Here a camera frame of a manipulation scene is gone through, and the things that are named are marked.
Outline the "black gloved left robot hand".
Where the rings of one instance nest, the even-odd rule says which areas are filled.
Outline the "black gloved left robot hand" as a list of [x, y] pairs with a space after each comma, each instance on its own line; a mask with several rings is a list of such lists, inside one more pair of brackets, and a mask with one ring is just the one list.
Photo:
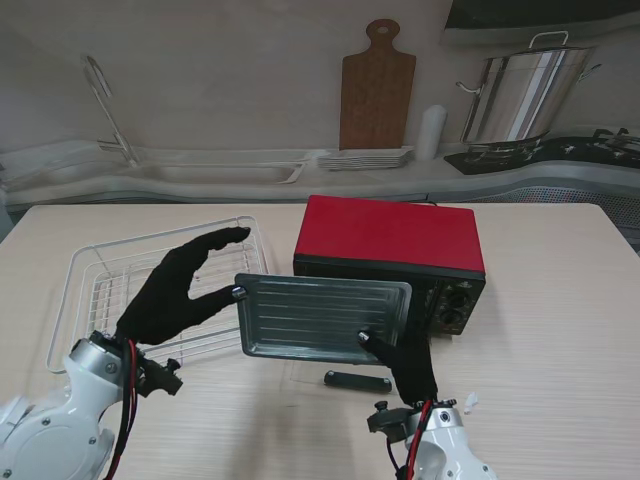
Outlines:
[[234, 285], [196, 299], [190, 298], [188, 292], [194, 274], [210, 251], [241, 243], [250, 233], [247, 227], [224, 228], [170, 250], [118, 320], [115, 337], [159, 345], [236, 303]]

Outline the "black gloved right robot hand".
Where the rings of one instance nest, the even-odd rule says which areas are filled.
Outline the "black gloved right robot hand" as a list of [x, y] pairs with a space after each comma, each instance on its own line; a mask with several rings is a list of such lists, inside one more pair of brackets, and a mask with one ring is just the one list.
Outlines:
[[434, 375], [429, 342], [419, 338], [416, 342], [391, 345], [372, 331], [358, 332], [360, 346], [391, 370], [396, 388], [407, 405], [436, 401], [438, 386]]

